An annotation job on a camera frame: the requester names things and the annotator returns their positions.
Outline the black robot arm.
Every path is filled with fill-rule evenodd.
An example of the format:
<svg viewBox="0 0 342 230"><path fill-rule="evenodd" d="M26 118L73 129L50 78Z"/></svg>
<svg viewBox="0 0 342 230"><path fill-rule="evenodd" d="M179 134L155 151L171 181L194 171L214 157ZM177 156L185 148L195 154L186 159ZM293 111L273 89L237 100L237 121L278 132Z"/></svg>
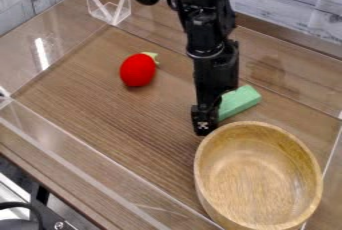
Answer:
<svg viewBox="0 0 342 230"><path fill-rule="evenodd" d="M240 44L229 38L237 15L230 0L169 0L169 4L187 35L197 92L191 121L195 134L205 136L218 128L224 94L238 88Z"/></svg>

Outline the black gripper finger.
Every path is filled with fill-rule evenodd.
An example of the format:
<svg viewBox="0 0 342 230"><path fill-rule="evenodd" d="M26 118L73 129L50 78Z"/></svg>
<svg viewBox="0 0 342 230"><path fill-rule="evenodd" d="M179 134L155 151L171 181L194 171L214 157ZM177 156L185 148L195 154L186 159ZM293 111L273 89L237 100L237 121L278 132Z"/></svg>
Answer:
<svg viewBox="0 0 342 230"><path fill-rule="evenodd" d="M209 135L218 128L220 105L214 103L206 109L204 109L200 105L193 105L191 121L195 134L198 136Z"/></svg>

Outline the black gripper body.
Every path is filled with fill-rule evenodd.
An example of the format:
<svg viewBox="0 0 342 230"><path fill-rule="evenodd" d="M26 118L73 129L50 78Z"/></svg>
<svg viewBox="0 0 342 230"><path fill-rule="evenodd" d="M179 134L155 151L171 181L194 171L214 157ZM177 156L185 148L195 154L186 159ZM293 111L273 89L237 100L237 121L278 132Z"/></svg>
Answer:
<svg viewBox="0 0 342 230"><path fill-rule="evenodd" d="M197 105L210 109L224 93L238 87L240 44L228 39L210 55L193 55Z"/></svg>

